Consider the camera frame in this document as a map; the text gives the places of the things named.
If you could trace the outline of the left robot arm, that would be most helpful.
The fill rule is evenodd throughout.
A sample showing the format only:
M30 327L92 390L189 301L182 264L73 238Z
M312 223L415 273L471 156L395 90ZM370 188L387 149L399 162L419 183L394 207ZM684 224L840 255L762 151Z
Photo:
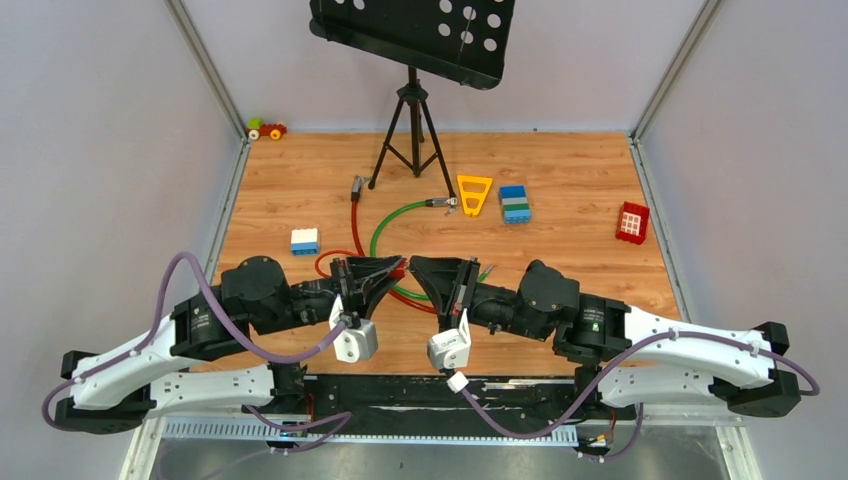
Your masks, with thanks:
M149 330L110 351L72 350L62 383L42 415L62 431L108 435L192 408L298 411L307 360L332 350L345 363L370 359L378 343L372 314L403 277L400 256L346 257L327 278L289 284L282 266L254 256L211 285L197 258L199 291L171 311L155 310Z

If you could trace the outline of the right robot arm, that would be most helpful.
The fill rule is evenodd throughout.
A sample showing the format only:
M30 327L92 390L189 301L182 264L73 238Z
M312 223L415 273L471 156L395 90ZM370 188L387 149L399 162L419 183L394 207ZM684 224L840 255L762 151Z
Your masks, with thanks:
M409 270L436 312L427 354L440 371L467 366L470 329L480 326L549 342L574 363L571 403L584 417L639 403L721 401L739 415L780 418L802 397L780 323L720 330L667 319L584 293L578 281L539 260L514 290L482 283L474 260L414 256Z

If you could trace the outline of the red padlock with thin cable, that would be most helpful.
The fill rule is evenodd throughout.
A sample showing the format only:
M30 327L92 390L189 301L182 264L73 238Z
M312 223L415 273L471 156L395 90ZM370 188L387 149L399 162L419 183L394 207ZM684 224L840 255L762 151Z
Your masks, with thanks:
M318 255L316 257L315 262L314 262L315 272L320 277L323 277L323 278L329 278L330 277L329 273L326 273L321 269L321 262L327 257L330 257L330 258L360 257L360 254L358 254L356 252L349 251L349 250L344 250L344 249L332 249L332 250L324 251L323 253L321 253L320 255ZM393 279L402 279L406 275L407 259L405 257L399 256L399 255L397 255L397 258L400 260L400 264L392 270L389 277L393 278Z

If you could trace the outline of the green cable lock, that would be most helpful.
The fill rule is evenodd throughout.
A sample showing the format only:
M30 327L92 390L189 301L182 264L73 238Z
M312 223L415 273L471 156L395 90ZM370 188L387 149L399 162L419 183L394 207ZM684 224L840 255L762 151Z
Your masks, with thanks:
M389 226L389 224L395 220L397 217L404 213L408 213L413 210L422 209L422 208L438 208L444 207L448 210L448 214L453 213L458 208L458 200L456 198L429 198L421 201L412 202L406 205L403 205L393 212L389 213L376 227L374 233L369 242L369 253L372 256L375 256L377 253L377 248L379 244L379 240L384 232L384 230ZM412 308L425 311L431 310L432 307L425 304L426 301L429 301L429 297L424 293L416 293L409 290L404 289L403 287L393 287L391 290L391 295L401 301L402 303L411 306Z

